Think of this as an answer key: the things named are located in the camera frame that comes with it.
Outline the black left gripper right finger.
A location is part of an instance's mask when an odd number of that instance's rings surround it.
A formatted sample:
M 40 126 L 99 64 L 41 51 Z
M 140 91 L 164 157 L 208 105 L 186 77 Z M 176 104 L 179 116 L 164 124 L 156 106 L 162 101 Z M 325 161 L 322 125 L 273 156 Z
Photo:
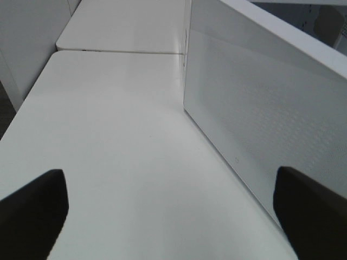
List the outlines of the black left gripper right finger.
M 298 259 L 346 259 L 346 198 L 281 166 L 273 208 Z

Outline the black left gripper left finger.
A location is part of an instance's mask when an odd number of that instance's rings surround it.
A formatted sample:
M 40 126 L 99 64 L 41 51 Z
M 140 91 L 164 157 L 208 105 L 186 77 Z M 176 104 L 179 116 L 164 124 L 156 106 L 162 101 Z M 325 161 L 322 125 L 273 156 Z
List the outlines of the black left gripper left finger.
M 40 175 L 1 200 L 1 259 L 47 259 L 69 211 L 63 170 Z

